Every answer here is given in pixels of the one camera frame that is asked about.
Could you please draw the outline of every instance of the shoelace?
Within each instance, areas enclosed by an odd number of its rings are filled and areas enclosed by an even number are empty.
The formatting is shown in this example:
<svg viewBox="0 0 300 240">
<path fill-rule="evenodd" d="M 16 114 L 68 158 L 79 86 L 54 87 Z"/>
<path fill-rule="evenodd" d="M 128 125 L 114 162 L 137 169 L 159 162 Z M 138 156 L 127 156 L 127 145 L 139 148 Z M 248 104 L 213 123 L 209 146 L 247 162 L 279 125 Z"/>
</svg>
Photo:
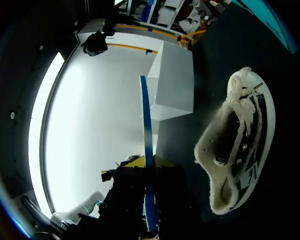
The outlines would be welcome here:
<svg viewBox="0 0 300 240">
<path fill-rule="evenodd" d="M 251 71 L 251 68 L 245 67 L 243 69 L 242 77 L 234 76 L 232 78 L 232 82 L 231 82 L 232 91 L 227 96 L 225 102 L 223 103 L 223 108 L 222 108 L 222 110 L 224 112 L 225 111 L 234 111 L 235 112 L 240 123 L 244 122 L 248 136 L 251 133 L 251 124 L 254 121 L 254 113 L 256 112 L 256 110 L 257 110 L 258 116 L 259 116 L 255 140 L 254 140 L 252 148 L 250 149 L 250 152 L 247 156 L 247 160 L 245 161 L 243 168 L 242 168 L 241 172 L 238 174 L 237 178 L 239 178 L 242 175 L 243 171 L 246 169 L 252 153 L 254 153 L 254 158 L 256 157 L 256 149 L 257 149 L 258 142 L 260 139 L 261 127 L 262 127 L 261 109 L 259 107 L 259 102 L 258 102 L 256 91 L 255 91 L 255 89 L 250 88 L 250 87 L 243 88 L 244 81 L 246 80 L 249 71 Z M 250 100 L 251 96 L 253 97 L 255 105 Z M 238 135 L 239 134 L 241 134 L 241 136 L 237 137 L 235 141 L 240 141 L 242 139 L 243 131 L 238 133 Z M 226 164 L 226 166 L 231 167 L 234 164 L 234 162 L 236 161 L 235 157 L 238 152 L 239 145 L 240 145 L 239 142 L 234 143 L 234 146 L 237 146 L 237 148 L 232 149 L 232 152 L 229 156 L 229 161 Z"/>
</svg>

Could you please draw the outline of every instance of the white sneaker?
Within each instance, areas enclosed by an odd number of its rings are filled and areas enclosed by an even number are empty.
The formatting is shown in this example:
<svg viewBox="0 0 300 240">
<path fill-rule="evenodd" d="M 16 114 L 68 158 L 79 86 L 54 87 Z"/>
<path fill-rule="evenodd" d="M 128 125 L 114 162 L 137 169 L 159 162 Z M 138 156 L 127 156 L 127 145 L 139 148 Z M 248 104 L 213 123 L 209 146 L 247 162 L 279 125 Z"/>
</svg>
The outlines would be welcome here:
<svg viewBox="0 0 300 240">
<path fill-rule="evenodd" d="M 228 81 L 227 97 L 194 149 L 210 178 L 210 206 L 217 215 L 240 207 L 256 186 L 275 132 L 275 105 L 250 67 Z"/>
</svg>

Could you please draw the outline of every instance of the white cabinet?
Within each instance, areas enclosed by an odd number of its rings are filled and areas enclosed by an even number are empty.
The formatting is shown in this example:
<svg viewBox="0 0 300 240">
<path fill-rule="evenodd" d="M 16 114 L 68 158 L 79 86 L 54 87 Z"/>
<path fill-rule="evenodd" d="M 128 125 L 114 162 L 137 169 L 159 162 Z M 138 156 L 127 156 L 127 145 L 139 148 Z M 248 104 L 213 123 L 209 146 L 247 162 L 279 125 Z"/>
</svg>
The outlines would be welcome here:
<svg viewBox="0 0 300 240">
<path fill-rule="evenodd" d="M 194 109 L 192 52 L 164 42 L 146 78 L 151 118 L 171 119 Z"/>
<path fill-rule="evenodd" d="M 166 0 L 164 5 L 177 9 L 181 7 L 183 2 L 184 2 L 183 0 Z"/>
</svg>

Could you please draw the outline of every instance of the white panel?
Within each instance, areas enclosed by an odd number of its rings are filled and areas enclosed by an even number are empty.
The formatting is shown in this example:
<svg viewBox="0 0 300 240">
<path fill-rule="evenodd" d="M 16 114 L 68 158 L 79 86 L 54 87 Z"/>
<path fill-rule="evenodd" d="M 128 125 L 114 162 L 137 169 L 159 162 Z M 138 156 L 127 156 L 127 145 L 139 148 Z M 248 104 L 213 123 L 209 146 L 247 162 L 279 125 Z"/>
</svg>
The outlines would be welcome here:
<svg viewBox="0 0 300 240">
<path fill-rule="evenodd" d="M 159 12 L 159 18 L 157 24 L 170 25 L 175 19 L 176 11 L 170 8 L 164 7 L 161 12 Z"/>
<path fill-rule="evenodd" d="M 193 111 L 194 66 L 191 51 L 164 43 L 155 103 Z"/>
<path fill-rule="evenodd" d="M 164 5 L 173 8 L 178 8 L 182 2 L 183 0 L 166 0 Z"/>
<path fill-rule="evenodd" d="M 147 75 L 154 59 L 114 46 L 95 57 L 81 47 L 72 55 L 46 133 L 47 182 L 58 212 L 95 190 L 106 196 L 112 182 L 102 182 L 101 171 L 144 153 L 139 76 Z"/>
</svg>

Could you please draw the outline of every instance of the yellow object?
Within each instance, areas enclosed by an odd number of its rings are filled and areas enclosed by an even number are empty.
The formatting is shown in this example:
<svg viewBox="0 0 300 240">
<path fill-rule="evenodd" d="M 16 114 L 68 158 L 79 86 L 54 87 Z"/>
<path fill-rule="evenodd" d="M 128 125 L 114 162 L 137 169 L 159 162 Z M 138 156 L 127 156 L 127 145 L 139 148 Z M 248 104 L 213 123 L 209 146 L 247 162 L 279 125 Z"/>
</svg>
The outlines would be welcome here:
<svg viewBox="0 0 300 240">
<path fill-rule="evenodd" d="M 158 157 L 157 155 L 154 155 L 154 162 L 156 167 L 173 167 L 174 165 L 171 162 L 165 161 L 162 158 Z M 133 162 L 130 162 L 129 164 L 125 165 L 125 167 L 133 168 L 133 167 L 139 167 L 144 168 L 145 167 L 145 156 L 142 155 L 138 159 L 134 160 Z"/>
<path fill-rule="evenodd" d="M 136 50 L 141 50 L 141 51 L 147 51 L 147 49 L 142 48 L 142 47 L 137 47 L 137 46 L 129 46 L 129 45 L 123 45 L 123 44 L 114 44 L 114 43 L 107 43 L 108 46 L 114 46 L 114 47 L 121 47 L 121 48 L 128 48 L 128 49 L 136 49 Z M 157 54 L 157 51 L 151 50 L 152 54 Z"/>
</svg>

